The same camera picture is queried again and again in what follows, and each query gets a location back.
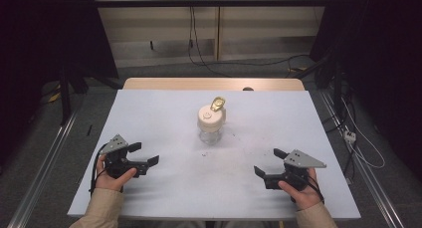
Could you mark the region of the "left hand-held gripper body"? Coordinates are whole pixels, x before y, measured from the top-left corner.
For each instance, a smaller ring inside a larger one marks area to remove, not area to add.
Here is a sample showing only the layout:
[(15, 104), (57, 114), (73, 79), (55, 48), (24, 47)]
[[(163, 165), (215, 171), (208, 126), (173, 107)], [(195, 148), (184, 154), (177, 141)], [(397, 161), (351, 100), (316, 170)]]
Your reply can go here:
[(127, 159), (128, 144), (124, 138), (117, 134), (100, 150), (100, 155), (105, 155), (105, 170), (109, 176), (119, 178), (131, 168), (136, 169), (135, 177), (145, 175), (148, 170), (147, 161), (130, 161)]

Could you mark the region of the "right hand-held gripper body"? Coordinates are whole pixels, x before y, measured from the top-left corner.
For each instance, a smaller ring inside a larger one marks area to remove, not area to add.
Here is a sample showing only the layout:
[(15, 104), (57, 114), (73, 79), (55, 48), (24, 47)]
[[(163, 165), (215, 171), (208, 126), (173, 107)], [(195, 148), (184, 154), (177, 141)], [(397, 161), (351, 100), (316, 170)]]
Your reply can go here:
[(267, 174), (263, 178), (267, 189), (279, 189), (278, 182), (283, 180), (298, 191), (308, 186), (309, 168), (326, 168), (326, 164), (298, 149), (294, 149), (285, 159), (285, 171), (281, 174)]

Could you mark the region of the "clear bottle with cream lid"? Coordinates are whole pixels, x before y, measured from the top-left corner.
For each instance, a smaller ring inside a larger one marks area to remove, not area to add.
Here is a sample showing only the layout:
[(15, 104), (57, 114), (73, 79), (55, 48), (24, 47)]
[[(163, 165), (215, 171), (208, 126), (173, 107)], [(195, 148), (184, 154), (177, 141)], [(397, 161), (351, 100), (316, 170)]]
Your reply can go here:
[(226, 100), (216, 97), (210, 105), (203, 106), (197, 113), (199, 138), (202, 142), (213, 145), (222, 137), (223, 124), (226, 121)]

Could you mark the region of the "person's left hand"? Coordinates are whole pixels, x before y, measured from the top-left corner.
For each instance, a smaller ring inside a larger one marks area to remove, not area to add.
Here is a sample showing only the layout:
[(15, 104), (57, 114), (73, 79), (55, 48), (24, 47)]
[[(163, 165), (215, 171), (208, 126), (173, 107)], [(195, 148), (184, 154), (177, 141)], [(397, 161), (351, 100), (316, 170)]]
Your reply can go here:
[(136, 175), (136, 169), (131, 168), (119, 178), (109, 176), (105, 169), (106, 157), (101, 155), (97, 165), (97, 177), (95, 178), (95, 188), (108, 189), (114, 191), (121, 191), (123, 186)]

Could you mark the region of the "person's right hand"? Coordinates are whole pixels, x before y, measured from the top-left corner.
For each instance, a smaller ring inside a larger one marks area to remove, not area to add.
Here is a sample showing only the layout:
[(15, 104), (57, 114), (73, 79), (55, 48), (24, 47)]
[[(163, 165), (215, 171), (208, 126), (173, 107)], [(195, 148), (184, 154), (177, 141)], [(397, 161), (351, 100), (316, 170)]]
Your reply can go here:
[(302, 191), (297, 191), (295, 188), (293, 188), (293, 186), (291, 186), (285, 181), (278, 182), (279, 187), (285, 192), (287, 192), (296, 201), (296, 206), (297, 206), (298, 211), (307, 209), (321, 202), (321, 198), (318, 194), (319, 187), (317, 184), (316, 170), (314, 168), (309, 168), (308, 172), (309, 172), (309, 183), (311, 185), (308, 185)]

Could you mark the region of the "white board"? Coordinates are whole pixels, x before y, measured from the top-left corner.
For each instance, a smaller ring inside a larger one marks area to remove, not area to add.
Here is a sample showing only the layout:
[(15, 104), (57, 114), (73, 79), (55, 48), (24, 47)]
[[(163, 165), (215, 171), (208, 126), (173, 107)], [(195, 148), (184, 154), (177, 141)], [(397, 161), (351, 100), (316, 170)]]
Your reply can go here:
[(116, 134), (142, 148), (131, 160), (157, 156), (157, 165), (124, 187), (121, 215), (133, 219), (288, 220), (296, 207), (288, 194), (266, 188), (254, 169), (280, 173), (273, 154), (295, 149), (324, 162), (317, 181), (337, 220), (360, 216), (310, 94), (221, 92), (227, 119), (214, 145), (198, 135), (197, 112), (215, 91), (121, 90), (99, 142)]

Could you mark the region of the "wooden table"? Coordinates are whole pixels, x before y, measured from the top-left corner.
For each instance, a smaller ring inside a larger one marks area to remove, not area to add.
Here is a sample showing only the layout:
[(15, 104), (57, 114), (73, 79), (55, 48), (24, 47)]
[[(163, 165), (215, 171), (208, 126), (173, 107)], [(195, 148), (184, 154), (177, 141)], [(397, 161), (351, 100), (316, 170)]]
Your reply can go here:
[(255, 78), (129, 78), (125, 90), (207, 90), (242, 91), (251, 87), (254, 91), (303, 91), (305, 86), (298, 79)]

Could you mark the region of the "yellow floor tape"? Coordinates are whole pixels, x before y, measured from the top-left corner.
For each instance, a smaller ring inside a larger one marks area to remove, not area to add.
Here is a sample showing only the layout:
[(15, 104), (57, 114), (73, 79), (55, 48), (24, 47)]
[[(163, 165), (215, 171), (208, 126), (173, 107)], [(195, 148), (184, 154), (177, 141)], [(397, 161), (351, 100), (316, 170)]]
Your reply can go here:
[(55, 102), (59, 97), (61, 96), (61, 86), (57, 85), (53, 91), (52, 94), (50, 95), (48, 102), (49, 103), (53, 103)]

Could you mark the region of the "wooden vertical strip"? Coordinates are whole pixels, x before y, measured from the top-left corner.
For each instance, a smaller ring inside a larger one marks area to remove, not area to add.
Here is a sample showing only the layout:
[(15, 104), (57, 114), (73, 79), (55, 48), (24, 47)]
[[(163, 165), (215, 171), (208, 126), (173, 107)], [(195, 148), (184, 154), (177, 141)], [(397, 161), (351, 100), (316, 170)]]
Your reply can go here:
[(219, 61), (220, 58), (220, 7), (215, 7), (215, 35), (214, 35), (214, 60)]

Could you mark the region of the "black horizontal bar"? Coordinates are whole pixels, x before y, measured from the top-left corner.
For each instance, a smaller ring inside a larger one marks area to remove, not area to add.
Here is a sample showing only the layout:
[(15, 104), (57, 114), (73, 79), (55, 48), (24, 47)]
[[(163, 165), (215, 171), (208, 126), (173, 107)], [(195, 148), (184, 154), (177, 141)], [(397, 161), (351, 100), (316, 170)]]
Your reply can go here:
[(97, 0), (67, 1), (67, 4), (96, 8), (118, 7), (313, 7), (332, 0)]

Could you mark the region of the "metal floor rail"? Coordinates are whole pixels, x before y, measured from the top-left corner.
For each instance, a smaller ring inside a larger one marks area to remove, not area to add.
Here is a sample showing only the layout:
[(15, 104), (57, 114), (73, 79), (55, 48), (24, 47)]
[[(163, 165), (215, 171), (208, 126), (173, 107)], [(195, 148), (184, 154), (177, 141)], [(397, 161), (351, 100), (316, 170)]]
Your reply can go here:
[(34, 180), (19, 203), (7, 228), (26, 228), (77, 116), (78, 112), (71, 113), (67, 120), (60, 126), (41, 167), (38, 169)]
[(345, 132), (347, 126), (340, 126), (340, 119), (334, 111), (333, 99), (327, 92), (319, 92), (319, 95), (329, 112), (332, 116), (332, 120), (337, 125), (337, 130), (345, 142), (347, 150), (351, 153), (353, 164), (355, 168), (360, 172), (362, 179), (364, 180), (370, 194), (372, 195), (375, 204), (377, 205), (381, 215), (387, 223), (388, 228), (404, 228), (404, 224), (401, 221), (399, 214), (394, 207), (391, 199), (388, 197), (381, 183), (376, 178), (373, 172), (373, 165), (370, 165), (356, 143), (351, 143), (346, 137)]

